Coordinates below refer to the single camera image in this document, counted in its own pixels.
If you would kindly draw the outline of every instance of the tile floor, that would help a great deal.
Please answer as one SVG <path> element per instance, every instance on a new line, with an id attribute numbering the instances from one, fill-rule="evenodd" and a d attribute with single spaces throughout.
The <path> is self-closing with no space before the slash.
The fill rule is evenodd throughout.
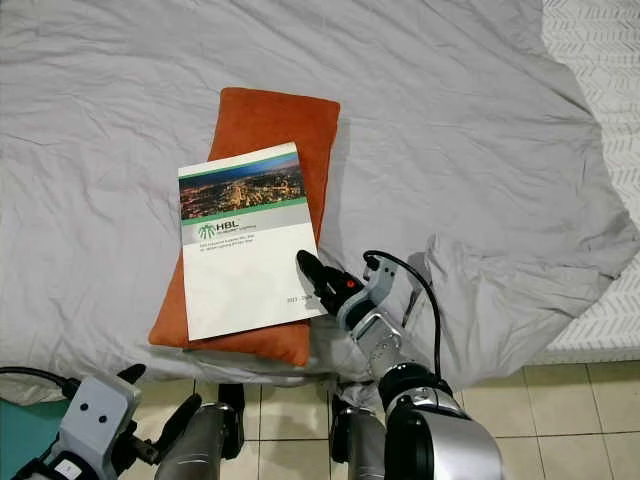
<path id="1" fill-rule="evenodd" d="M 194 388 L 216 398 L 215 385 L 190 380 L 145 386 L 138 435 L 157 437 Z M 222 479 L 346 480 L 346 466 L 329 460 L 318 385 L 246 386 L 245 395 L 247 441 L 240 458 L 222 463 Z M 497 437 L 507 480 L 640 479 L 640 361 L 525 367 L 457 397 Z M 123 478 L 152 470 L 138 462 Z"/>

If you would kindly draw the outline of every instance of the gray bedsheet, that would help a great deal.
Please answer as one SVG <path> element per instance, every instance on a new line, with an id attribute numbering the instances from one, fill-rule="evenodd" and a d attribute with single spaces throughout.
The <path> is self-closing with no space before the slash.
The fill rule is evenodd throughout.
<path id="1" fill-rule="evenodd" d="M 640 248 L 600 129 L 542 41 L 539 0 L 0 5 L 0 364 L 280 383 L 363 359 L 321 320 L 308 371 L 146 342 L 179 250 L 179 166 L 225 86 L 342 104 L 320 249 L 422 265 L 456 386 L 506 374 Z M 394 291 L 400 310 L 408 284 Z M 411 319 L 424 354 L 431 318 Z M 47 398 L 0 383 L 0 395 Z"/>

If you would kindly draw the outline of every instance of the booklet cover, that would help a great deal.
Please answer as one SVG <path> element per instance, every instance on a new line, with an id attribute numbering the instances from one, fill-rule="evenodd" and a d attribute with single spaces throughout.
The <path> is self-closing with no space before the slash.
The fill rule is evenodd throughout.
<path id="1" fill-rule="evenodd" d="M 296 264 L 316 245 L 294 143 L 178 177 L 189 340 L 325 313 Z"/>

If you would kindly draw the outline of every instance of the patterned mattress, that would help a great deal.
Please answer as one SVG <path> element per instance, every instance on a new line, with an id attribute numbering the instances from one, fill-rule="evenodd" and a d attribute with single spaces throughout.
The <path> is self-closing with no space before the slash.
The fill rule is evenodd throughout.
<path id="1" fill-rule="evenodd" d="M 543 38 L 602 125 L 613 186 L 640 226 L 640 1 L 544 0 Z M 640 358 L 640 256 L 532 363 Z"/>

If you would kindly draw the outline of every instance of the pillow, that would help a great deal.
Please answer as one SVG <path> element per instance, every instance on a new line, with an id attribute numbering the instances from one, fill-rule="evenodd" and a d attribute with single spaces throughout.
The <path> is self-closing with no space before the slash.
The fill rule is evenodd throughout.
<path id="1" fill-rule="evenodd" d="M 320 237 L 329 154 L 340 104 L 319 98 L 245 88 L 220 92 L 218 124 L 209 161 L 295 142 L 316 242 Z M 189 349 L 252 353 L 304 366 L 309 359 L 308 321 L 189 341 L 182 253 L 149 333 L 149 343 Z"/>

